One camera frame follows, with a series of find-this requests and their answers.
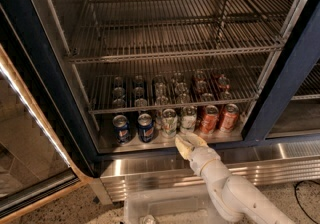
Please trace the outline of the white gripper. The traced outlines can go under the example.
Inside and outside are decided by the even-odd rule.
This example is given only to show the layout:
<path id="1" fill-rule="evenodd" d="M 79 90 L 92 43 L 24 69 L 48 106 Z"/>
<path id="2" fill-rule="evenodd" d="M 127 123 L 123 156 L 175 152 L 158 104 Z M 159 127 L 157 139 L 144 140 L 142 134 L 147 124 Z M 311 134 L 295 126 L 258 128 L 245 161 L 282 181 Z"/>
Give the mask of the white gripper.
<path id="1" fill-rule="evenodd" d="M 190 167 L 197 176 L 201 175 L 203 167 L 213 160 L 220 160 L 217 152 L 207 147 L 207 142 L 194 133 L 188 133 L 186 139 L 175 138 L 175 145 L 183 159 L 190 162 Z"/>

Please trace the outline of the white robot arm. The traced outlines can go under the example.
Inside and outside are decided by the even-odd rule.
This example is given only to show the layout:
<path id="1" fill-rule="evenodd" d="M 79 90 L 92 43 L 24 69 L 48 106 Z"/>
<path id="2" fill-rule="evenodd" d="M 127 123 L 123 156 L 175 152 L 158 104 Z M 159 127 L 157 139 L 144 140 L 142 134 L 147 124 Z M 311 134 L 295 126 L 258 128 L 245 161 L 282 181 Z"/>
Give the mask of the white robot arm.
<path id="1" fill-rule="evenodd" d="M 232 174 L 201 137 L 176 135 L 175 145 L 204 180 L 213 205 L 226 221 L 235 223 L 247 216 L 256 224 L 295 224 L 246 178 Z"/>

